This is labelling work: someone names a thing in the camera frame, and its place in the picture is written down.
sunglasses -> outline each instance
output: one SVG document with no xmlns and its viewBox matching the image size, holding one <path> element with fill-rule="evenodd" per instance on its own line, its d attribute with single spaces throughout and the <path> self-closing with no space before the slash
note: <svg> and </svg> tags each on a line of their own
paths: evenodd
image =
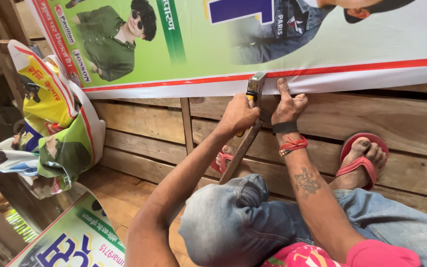
<svg viewBox="0 0 427 267">
<path fill-rule="evenodd" d="M 131 9 L 131 16 L 133 17 L 133 19 L 137 19 L 138 13 Z M 143 29 L 143 23 L 141 21 L 138 21 L 138 29 Z"/>
</svg>

vinyl banner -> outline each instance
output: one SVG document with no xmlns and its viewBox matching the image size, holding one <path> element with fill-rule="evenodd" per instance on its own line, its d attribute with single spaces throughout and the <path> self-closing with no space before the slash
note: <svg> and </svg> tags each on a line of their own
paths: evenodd
<svg viewBox="0 0 427 267">
<path fill-rule="evenodd" d="M 26 0 L 90 98 L 427 83 L 427 0 Z"/>
<path fill-rule="evenodd" d="M 85 193 L 6 267 L 124 267 L 125 247 Z"/>
</svg>

sandal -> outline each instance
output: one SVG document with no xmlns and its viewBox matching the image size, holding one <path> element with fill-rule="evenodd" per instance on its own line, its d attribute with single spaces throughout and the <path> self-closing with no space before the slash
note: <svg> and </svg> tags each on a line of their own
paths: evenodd
<svg viewBox="0 0 427 267">
<path fill-rule="evenodd" d="M 221 155 L 220 166 L 217 165 L 217 158 L 215 158 L 210 164 L 210 167 L 212 167 L 212 169 L 216 170 L 218 173 L 223 174 L 225 170 L 227 170 L 227 165 L 225 161 L 232 161 L 234 157 L 230 154 L 223 153 L 222 151 L 218 152 L 218 154 Z M 241 164 L 245 164 L 246 166 L 248 166 L 248 164 L 244 160 L 241 160 Z"/>
<path fill-rule="evenodd" d="M 342 165 L 343 159 L 350 153 L 350 150 L 352 149 L 352 143 L 355 142 L 355 140 L 357 140 L 360 137 L 368 138 L 370 140 L 370 143 L 377 143 L 378 147 L 381 147 L 382 151 L 385 152 L 385 154 L 387 155 L 387 160 L 388 160 L 389 152 L 388 152 L 388 146 L 386 145 L 385 141 L 374 133 L 363 131 L 363 132 L 353 133 L 351 136 L 347 137 L 347 139 L 342 145 L 342 151 L 340 153 L 340 165 Z M 341 176 L 346 173 L 350 173 L 351 171 L 357 169 L 360 165 L 363 165 L 365 167 L 365 170 L 368 172 L 371 179 L 371 182 L 368 185 L 362 187 L 362 189 L 369 191 L 373 188 L 373 186 L 377 182 L 377 173 L 375 170 L 375 166 L 373 166 L 373 163 L 371 163 L 371 161 L 365 158 L 363 155 L 358 159 L 352 161 L 350 164 L 344 167 L 341 167 L 337 171 L 337 174 L 335 175 L 335 177 Z"/>
</svg>

yellow tool handle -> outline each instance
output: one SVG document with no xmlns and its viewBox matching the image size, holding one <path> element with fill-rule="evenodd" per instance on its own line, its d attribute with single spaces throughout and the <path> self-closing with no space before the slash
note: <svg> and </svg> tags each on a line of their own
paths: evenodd
<svg viewBox="0 0 427 267">
<path fill-rule="evenodd" d="M 250 94 L 247 94 L 246 97 L 248 97 L 248 100 L 253 100 L 254 99 L 254 97 L 252 95 L 250 95 Z M 238 132 L 236 134 L 236 136 L 237 137 L 242 137 L 244 134 L 245 134 L 245 131 L 242 131 L 242 132 Z"/>
</svg>

jeans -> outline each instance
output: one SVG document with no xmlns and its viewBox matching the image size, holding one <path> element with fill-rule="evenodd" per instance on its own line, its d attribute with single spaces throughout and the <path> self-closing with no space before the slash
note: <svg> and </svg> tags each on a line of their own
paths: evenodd
<svg viewBox="0 0 427 267">
<path fill-rule="evenodd" d="M 196 191 L 179 228 L 192 261 L 205 267 L 253 267 L 290 244 L 313 245 L 298 205 L 266 202 L 269 194 L 258 174 Z M 427 214 L 362 189 L 335 195 L 359 233 L 411 249 L 427 267 Z"/>
</svg>

